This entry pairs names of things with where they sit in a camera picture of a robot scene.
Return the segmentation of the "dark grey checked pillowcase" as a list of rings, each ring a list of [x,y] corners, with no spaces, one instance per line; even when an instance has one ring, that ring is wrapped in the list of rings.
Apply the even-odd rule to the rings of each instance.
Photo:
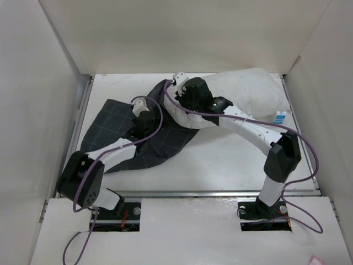
[[[162,99],[165,83],[166,80],[160,81],[147,94],[161,106],[163,111],[162,128],[152,138],[137,145],[133,158],[120,162],[107,170],[108,173],[158,166],[176,156],[198,133],[196,129],[184,128],[177,124],[164,108]],[[133,127],[134,117],[132,106],[107,99],[87,130],[79,150],[87,153],[114,143]]]

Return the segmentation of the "white pillow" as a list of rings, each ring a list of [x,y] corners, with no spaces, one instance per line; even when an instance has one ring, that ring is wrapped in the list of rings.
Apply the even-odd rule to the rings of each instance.
[[[243,113],[256,120],[271,122],[277,112],[290,112],[284,89],[262,68],[228,71],[202,76],[214,97],[230,100]],[[163,104],[179,125],[189,129],[215,127],[199,115],[187,114],[177,108],[167,96]]]

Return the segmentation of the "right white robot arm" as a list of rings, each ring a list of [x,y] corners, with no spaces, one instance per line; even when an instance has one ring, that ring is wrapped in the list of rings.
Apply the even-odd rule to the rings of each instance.
[[[256,198],[255,210],[269,217],[289,175],[301,160],[298,137],[291,131],[278,132],[250,118],[225,97],[214,97],[200,77],[175,81],[177,103],[174,119],[189,129],[220,127],[234,132],[256,146],[265,156],[264,185]]]

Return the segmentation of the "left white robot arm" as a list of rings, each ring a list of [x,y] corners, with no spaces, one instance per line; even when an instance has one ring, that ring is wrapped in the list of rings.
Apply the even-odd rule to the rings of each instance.
[[[106,215],[117,219],[123,214],[123,197],[102,187],[103,175],[121,162],[134,157],[139,144],[152,138],[162,127],[160,107],[141,111],[128,129],[114,143],[92,152],[71,154],[59,180],[57,192],[73,202],[75,213],[88,208],[103,208]]]

